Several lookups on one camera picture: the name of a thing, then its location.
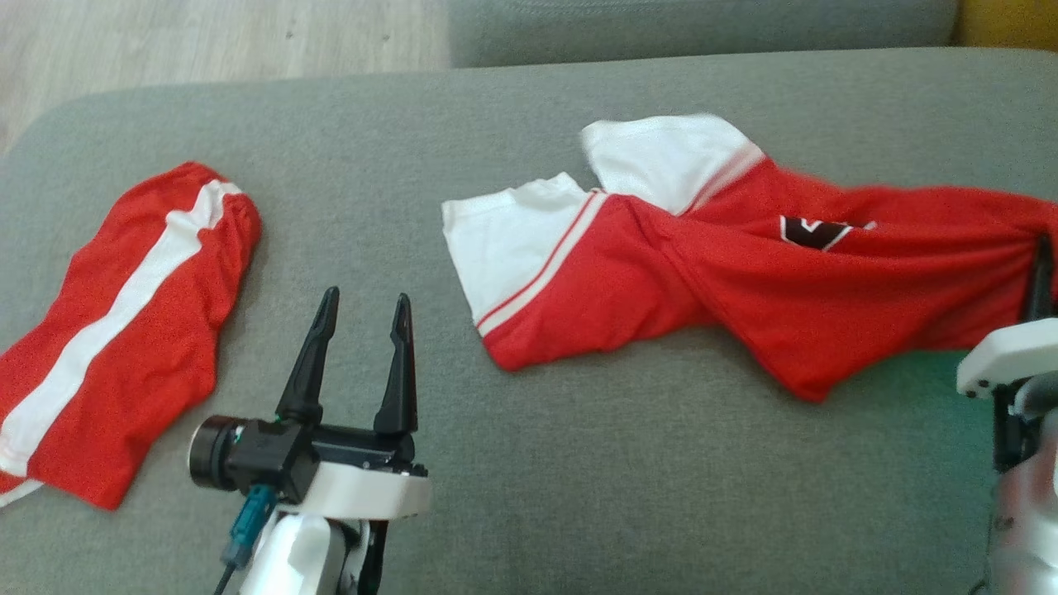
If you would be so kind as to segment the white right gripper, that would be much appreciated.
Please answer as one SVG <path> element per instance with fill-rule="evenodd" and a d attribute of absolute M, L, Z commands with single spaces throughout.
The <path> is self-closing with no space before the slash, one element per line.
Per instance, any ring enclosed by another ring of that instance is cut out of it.
<path fill-rule="evenodd" d="M 1053 278 L 1053 242 L 1047 234 L 1037 238 L 1024 291 L 1024 323 L 990 332 L 959 363 L 956 391 L 968 395 L 979 389 L 1009 385 L 1057 369 L 1057 319 Z"/>

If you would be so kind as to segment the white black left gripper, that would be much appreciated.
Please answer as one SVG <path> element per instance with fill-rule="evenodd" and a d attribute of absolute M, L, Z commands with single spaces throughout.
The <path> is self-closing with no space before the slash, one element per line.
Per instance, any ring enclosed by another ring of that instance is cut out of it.
<path fill-rule="evenodd" d="M 275 416 L 280 421 L 317 425 L 327 350 L 336 330 L 340 289 L 329 287 L 303 340 Z M 393 521 L 430 511 L 433 485 L 424 464 L 415 462 L 418 387 L 413 348 L 411 298 L 399 295 L 394 309 L 393 362 L 373 431 L 324 425 L 312 444 L 320 466 L 306 497 L 286 512 L 336 521 Z"/>

